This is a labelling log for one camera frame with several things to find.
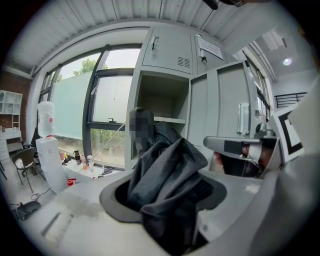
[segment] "black cloth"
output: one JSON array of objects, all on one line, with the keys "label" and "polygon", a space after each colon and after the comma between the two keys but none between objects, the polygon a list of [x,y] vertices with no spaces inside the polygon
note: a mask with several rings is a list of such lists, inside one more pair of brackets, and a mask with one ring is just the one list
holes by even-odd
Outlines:
[{"label": "black cloth", "polygon": [[139,159],[127,191],[127,205],[140,211],[146,231],[171,255],[192,247],[196,221],[198,170],[206,158],[166,122],[154,124],[141,108],[129,114]]}]

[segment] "corrugated metal ceiling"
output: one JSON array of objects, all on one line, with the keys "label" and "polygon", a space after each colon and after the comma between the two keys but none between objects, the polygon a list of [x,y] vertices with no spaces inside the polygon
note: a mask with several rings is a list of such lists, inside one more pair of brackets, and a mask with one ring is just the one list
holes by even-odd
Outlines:
[{"label": "corrugated metal ceiling", "polygon": [[132,18],[186,24],[223,41],[255,7],[245,4],[237,8],[219,2],[218,10],[211,10],[202,0],[53,0],[23,31],[10,58],[31,69],[78,33]]}]

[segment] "label sticker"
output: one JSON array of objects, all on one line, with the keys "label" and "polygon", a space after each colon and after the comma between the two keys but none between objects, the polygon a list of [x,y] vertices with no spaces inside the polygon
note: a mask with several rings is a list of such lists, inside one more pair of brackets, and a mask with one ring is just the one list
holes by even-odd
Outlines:
[{"label": "label sticker", "polygon": [[198,37],[198,43],[199,43],[199,47],[211,54],[214,54],[216,56],[218,56],[220,59],[224,59],[222,57],[222,53],[219,47],[215,46],[212,43],[207,42],[206,40]]}]

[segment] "ceiling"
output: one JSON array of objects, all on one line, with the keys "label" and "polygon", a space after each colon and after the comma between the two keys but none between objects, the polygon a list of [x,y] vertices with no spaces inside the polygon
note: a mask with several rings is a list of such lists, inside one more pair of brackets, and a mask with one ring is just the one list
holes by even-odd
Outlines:
[{"label": "ceiling", "polygon": [[[268,59],[277,77],[290,75],[315,68],[311,48],[299,35],[298,28],[279,26],[263,34],[255,42]],[[288,66],[283,64],[292,60]]]},{"label": "ceiling", "polygon": [[223,42],[257,6],[245,4],[237,8],[219,2],[218,10],[212,10],[202,0],[53,0],[35,15],[18,37],[9,62],[31,70],[79,33],[113,21],[135,18],[186,24]]}]

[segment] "locker handle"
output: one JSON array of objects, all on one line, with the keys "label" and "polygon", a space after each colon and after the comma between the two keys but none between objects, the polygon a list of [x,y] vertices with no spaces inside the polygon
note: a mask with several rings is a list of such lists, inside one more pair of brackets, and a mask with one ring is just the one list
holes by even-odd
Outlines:
[{"label": "locker handle", "polygon": [[156,48],[158,43],[159,43],[159,36],[153,36],[152,39],[151,39],[151,43],[150,43],[150,45],[152,46],[151,47],[151,52],[153,52],[153,50]]},{"label": "locker handle", "polygon": [[238,125],[236,132],[238,134],[249,134],[250,130],[250,104],[240,103],[238,105]]}]

